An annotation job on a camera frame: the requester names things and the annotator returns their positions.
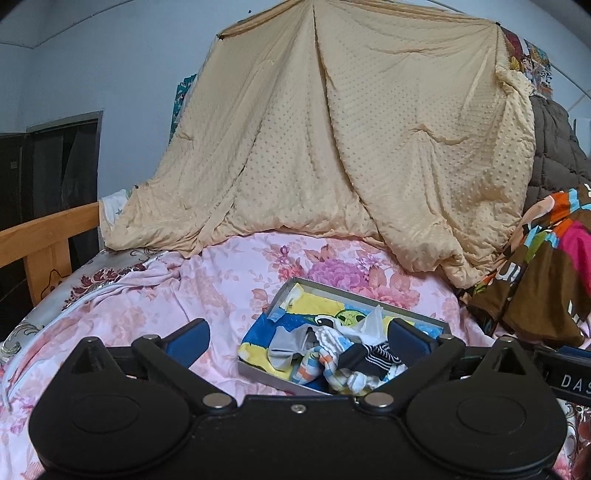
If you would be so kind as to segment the dark cabinet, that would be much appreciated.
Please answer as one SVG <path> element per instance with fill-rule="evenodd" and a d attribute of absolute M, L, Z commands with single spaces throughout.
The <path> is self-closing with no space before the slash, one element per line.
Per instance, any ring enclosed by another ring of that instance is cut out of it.
<path fill-rule="evenodd" d="M 1 231 L 97 200 L 101 112 L 1 133 Z M 98 233 L 68 240 L 75 269 L 98 253 Z M 33 308 L 23 260 L 1 267 L 1 331 Z"/>

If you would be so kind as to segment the brown colourful cartoon blanket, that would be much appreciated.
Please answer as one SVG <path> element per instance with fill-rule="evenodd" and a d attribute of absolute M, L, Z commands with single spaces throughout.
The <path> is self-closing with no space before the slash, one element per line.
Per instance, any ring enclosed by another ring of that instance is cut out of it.
<path fill-rule="evenodd" d="M 590 346 L 590 185 L 552 193 L 526 211 L 493 271 L 467 293 L 488 336 Z"/>

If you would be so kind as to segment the white tissue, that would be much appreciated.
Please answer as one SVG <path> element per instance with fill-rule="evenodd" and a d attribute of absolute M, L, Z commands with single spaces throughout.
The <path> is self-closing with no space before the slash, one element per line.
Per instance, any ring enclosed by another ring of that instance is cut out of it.
<path fill-rule="evenodd" d="M 384 326 L 384 309 L 378 305 L 353 328 L 353 336 L 365 345 L 375 346 L 387 341 Z"/>

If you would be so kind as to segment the white quilted baby cloth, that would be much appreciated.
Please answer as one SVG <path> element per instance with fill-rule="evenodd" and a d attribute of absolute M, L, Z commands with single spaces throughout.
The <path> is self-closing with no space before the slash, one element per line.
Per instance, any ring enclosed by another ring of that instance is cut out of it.
<path fill-rule="evenodd" d="M 342 336 L 341 334 L 339 334 L 338 331 L 335 331 L 334 329 L 331 329 L 329 327 L 322 327 L 318 329 L 318 331 L 315 332 L 315 334 L 317 335 L 318 346 L 328 348 L 332 352 L 338 353 L 339 355 L 344 353 L 346 349 L 351 347 L 353 344 L 360 343 L 349 340 L 349 338 Z M 384 379 L 384 381 L 380 381 L 376 377 L 368 377 L 366 375 L 363 375 L 362 373 L 351 372 L 349 370 L 339 370 L 339 373 L 341 373 L 346 378 L 346 384 L 344 389 L 342 389 L 341 391 L 334 391 L 342 394 L 365 394 L 372 390 L 375 390 L 376 388 L 384 384 L 386 381 L 391 380 Z"/>

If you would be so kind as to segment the beige dotted quilt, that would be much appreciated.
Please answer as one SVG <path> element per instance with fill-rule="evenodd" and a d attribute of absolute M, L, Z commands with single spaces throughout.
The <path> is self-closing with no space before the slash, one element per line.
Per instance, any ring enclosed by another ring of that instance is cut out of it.
<path fill-rule="evenodd" d="M 101 233 L 188 256 L 266 231 L 360 238 L 468 288 L 522 216 L 531 94 L 492 21 L 285 1 L 218 34 L 155 175 Z"/>

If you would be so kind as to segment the dark brown quilted blanket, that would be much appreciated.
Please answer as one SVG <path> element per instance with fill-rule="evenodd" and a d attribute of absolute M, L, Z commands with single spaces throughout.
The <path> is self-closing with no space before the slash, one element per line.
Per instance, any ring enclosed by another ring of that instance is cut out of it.
<path fill-rule="evenodd" d="M 523 213 L 546 196 L 590 183 L 590 159 L 557 102 L 530 97 L 534 113 L 535 151 Z"/>

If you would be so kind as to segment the pink floral bedsheet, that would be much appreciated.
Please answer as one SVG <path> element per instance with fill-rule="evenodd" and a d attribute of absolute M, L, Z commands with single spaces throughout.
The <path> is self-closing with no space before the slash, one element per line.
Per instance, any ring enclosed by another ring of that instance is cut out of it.
<path fill-rule="evenodd" d="M 202 318 L 211 326 L 211 344 L 194 372 L 236 399 L 273 393 L 240 375 L 238 346 L 294 277 L 444 321 L 470 345 L 492 344 L 440 275 L 408 273 L 388 253 L 361 241 L 262 233 L 230 239 L 188 259 L 176 253 L 134 259 L 131 271 L 108 285 L 100 284 L 96 264 L 85 267 L 34 309 L 23 340 L 4 343 L 14 355 L 1 364 L 3 478 L 41 475 L 28 420 L 51 378 L 86 336 L 124 346 Z"/>

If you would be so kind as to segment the black white striped sock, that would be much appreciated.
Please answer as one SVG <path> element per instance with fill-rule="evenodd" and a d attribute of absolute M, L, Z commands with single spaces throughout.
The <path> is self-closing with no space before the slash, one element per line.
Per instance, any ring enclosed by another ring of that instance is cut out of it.
<path fill-rule="evenodd" d="M 403 373 L 407 366 L 391 352 L 388 342 L 379 345 L 355 343 L 339 355 L 338 369 L 359 372 L 384 381 Z"/>

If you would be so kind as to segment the striped colourful cloth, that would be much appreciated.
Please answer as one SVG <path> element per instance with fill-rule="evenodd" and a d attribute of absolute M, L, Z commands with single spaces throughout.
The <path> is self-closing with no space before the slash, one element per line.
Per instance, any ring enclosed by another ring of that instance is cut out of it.
<path fill-rule="evenodd" d="M 315 346 L 308 350 L 300 364 L 294 367 L 290 374 L 290 381 L 294 384 L 305 385 L 317 378 L 324 377 L 333 390 L 341 391 L 346 384 L 346 378 L 338 370 L 339 354 L 328 348 Z"/>

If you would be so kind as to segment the wooden bed frame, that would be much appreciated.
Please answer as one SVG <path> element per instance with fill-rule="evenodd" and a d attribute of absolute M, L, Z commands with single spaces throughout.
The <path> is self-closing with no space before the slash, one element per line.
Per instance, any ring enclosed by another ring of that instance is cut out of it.
<path fill-rule="evenodd" d="M 1 266 L 24 262 L 32 305 L 72 273 L 69 239 L 96 230 L 99 203 L 67 209 L 1 232 Z"/>

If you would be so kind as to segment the grey face mask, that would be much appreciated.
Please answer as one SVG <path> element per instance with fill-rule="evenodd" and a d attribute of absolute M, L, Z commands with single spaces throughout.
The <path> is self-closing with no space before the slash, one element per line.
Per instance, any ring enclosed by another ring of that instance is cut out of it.
<path fill-rule="evenodd" d="M 317 328 L 308 324 L 287 331 L 283 326 L 276 328 L 276 333 L 267 347 L 267 359 L 274 369 L 287 371 L 298 358 L 303 358 L 308 350 L 318 344 L 315 337 Z"/>

